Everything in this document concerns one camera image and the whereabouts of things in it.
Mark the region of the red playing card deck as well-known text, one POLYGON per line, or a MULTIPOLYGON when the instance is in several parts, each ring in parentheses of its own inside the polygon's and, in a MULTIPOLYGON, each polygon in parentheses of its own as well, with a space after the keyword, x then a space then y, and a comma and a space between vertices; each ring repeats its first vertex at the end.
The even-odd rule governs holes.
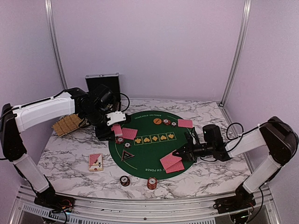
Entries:
POLYGON ((115 137, 123 136, 122 128, 120 124, 113 124, 111 127, 111 131, 114 132, 115 137))

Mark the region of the red card bottom seat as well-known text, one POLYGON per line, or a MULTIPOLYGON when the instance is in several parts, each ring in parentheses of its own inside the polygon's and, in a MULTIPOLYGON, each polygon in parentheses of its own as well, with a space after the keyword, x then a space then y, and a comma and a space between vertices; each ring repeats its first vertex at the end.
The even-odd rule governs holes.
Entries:
POLYGON ((182 160, 182 158, 180 156, 175 156, 175 155, 173 155, 173 152, 170 152, 169 154, 167 154, 166 156, 161 158, 160 162, 161 162, 163 168, 166 170, 181 160, 182 160))
POLYGON ((179 171, 182 171, 184 169, 185 169, 185 167, 184 167, 182 161, 178 161, 175 164, 168 167, 165 171, 166 171, 167 174, 169 174, 169 173, 179 172, 179 171))

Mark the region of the red card seat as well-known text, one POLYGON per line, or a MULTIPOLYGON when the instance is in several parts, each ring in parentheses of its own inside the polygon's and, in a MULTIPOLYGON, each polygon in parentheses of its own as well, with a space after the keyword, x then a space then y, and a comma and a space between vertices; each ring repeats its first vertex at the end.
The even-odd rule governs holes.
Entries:
POLYGON ((182 161, 178 161, 175 164, 168 167, 165 171, 166 171, 167 174, 169 174, 169 173, 179 172, 179 171, 182 171, 184 169, 185 169, 185 167, 184 167, 182 161))
POLYGON ((170 152, 169 154, 167 154, 166 156, 161 158, 160 162, 161 162, 163 168, 166 170, 181 160, 182 160, 182 158, 180 156, 175 156, 175 155, 173 155, 173 152, 170 152))
POLYGON ((178 127, 193 128, 193 121, 188 119, 178 119, 178 127))
POLYGON ((134 138, 137 136, 137 132, 137 129, 122 128, 122 137, 124 139, 134 140, 134 138))

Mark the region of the red chips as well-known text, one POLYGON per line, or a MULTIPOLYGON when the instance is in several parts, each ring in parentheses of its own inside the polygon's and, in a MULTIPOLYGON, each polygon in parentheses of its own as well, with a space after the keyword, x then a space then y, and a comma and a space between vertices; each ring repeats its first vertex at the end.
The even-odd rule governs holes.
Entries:
POLYGON ((124 138, 123 137, 117 137, 117 138, 115 138, 115 142, 116 142, 116 144, 121 144, 121 143, 124 142, 124 138))

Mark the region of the red card top seat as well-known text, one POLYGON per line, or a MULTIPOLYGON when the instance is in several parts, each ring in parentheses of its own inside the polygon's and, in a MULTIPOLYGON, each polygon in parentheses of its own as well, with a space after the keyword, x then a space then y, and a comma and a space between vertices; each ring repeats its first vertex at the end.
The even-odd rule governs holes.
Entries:
POLYGON ((193 121, 188 119, 178 119, 178 127, 193 128, 193 121))

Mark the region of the black triangular all-in button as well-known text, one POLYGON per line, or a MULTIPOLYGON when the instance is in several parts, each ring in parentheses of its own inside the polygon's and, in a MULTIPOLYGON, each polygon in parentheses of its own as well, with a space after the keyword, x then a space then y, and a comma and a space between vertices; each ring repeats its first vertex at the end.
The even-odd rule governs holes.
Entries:
POLYGON ((122 151, 122 156, 121 156, 121 161, 125 161, 127 159, 130 159, 130 158, 133 158, 135 155, 126 151, 126 150, 123 150, 122 151))

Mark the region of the orange round blind button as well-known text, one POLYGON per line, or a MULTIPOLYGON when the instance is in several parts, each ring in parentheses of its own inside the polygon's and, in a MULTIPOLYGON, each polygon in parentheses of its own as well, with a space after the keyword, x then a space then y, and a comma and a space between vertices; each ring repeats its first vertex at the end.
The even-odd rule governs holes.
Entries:
POLYGON ((153 122, 154 122, 154 124, 157 124, 157 125, 159 125, 159 124, 161 124, 161 123, 162 123, 162 120, 161 120, 161 119, 159 119, 159 118, 156 118, 156 119, 154 119, 154 120, 153 120, 153 122))

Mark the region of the red poker chip stack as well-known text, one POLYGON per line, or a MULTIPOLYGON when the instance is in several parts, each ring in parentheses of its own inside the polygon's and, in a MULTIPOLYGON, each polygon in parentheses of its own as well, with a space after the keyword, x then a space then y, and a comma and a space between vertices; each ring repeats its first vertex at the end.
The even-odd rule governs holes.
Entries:
POLYGON ((154 178, 154 177, 150 177, 148 180, 147 180, 147 187, 148 189, 150 190, 154 190, 157 188, 157 179, 154 178))

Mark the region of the dark brown poker chip stack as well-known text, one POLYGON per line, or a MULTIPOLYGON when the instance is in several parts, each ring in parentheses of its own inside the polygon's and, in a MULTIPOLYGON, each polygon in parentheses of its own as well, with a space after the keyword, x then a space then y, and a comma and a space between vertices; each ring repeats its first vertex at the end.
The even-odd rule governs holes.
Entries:
POLYGON ((129 179, 129 177, 126 176, 126 175, 121 176, 120 177, 120 183, 124 187, 129 186, 130 185, 130 179, 129 179))

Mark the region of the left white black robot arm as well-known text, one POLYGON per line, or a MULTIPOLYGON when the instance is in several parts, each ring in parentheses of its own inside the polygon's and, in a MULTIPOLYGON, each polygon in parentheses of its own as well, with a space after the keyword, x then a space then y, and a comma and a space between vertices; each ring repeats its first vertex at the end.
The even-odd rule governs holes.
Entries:
POLYGON ((45 175, 28 155, 20 134, 25 130, 45 121, 77 114, 81 119, 95 127, 99 140, 113 138, 111 126, 125 121, 121 111, 110 112, 108 105, 115 97, 105 85, 100 85, 93 92, 85 92, 75 87, 59 94, 24 105, 2 107, 0 118, 0 142, 5 159, 13 163, 19 175, 27 180, 36 194, 36 199, 54 208, 61 204, 64 197, 58 196, 45 175))

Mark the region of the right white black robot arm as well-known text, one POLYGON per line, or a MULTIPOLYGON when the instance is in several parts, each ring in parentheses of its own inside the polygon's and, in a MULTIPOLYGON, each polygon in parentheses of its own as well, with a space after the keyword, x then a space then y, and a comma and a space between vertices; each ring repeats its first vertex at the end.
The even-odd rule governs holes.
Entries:
POLYGON ((202 130, 204 143, 200 143, 194 131, 186 132, 187 143, 175 150, 173 156, 196 162, 199 157, 211 155, 217 161, 228 161, 262 146, 269 150, 267 158, 235 190, 235 196, 216 200, 216 205, 221 208, 232 206, 241 209, 248 205, 253 193, 275 177, 294 157, 299 146, 299 137, 295 131, 276 116, 250 131, 242 132, 239 137, 230 139, 229 142, 224 142, 217 125, 206 125, 202 130))

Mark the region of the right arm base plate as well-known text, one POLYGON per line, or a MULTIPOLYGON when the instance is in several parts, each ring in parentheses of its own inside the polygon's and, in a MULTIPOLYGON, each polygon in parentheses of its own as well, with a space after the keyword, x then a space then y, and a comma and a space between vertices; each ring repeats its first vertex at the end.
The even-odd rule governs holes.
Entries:
POLYGON ((225 198, 219 198, 214 201, 213 208, 218 211, 219 214, 238 211, 256 205, 255 199, 250 197, 249 199, 242 201, 237 200, 236 196, 230 196, 225 198))

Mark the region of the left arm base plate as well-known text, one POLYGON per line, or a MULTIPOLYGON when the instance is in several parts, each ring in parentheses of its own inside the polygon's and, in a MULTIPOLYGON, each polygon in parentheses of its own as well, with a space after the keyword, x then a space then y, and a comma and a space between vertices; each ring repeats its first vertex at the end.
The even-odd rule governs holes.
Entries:
POLYGON ((55 195, 53 199, 46 200, 36 196, 34 203, 43 207, 51 208, 57 212, 72 212, 75 199, 69 196, 55 195))

